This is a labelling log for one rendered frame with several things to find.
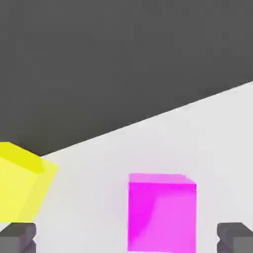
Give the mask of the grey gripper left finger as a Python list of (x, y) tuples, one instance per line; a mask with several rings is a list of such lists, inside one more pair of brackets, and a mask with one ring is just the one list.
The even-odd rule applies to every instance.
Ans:
[(0, 232), (0, 253), (37, 253), (34, 223), (13, 222)]

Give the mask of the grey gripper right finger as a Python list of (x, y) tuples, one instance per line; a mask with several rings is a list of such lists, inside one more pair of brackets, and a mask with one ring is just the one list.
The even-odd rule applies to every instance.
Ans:
[(253, 253), (253, 231), (241, 222), (217, 225), (217, 253)]

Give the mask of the large yellow box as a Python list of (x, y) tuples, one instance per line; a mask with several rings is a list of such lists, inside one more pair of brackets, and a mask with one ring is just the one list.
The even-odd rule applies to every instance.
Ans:
[(20, 146), (0, 141), (0, 230), (12, 222), (43, 227), (41, 210), (59, 165)]

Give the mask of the large magenta box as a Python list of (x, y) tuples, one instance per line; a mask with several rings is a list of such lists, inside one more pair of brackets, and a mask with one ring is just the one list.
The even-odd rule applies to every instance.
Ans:
[(131, 173), (127, 250), (196, 253), (197, 184), (181, 174)]

